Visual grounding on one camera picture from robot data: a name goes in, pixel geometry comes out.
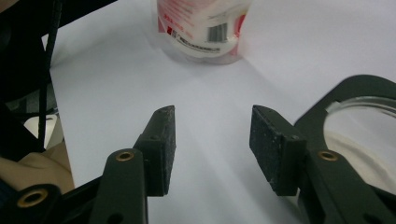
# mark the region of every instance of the metal ring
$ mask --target metal ring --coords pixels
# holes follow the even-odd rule
[[[117,161],[128,161],[131,160],[134,157],[134,153],[129,152],[129,151],[124,151],[121,152],[119,155],[117,155],[116,160]]]
[[[33,207],[43,202],[48,195],[49,192],[46,189],[32,189],[20,197],[17,202],[17,206],[20,208]]]
[[[318,156],[325,161],[338,161],[338,156],[330,151],[320,151],[318,152]]]

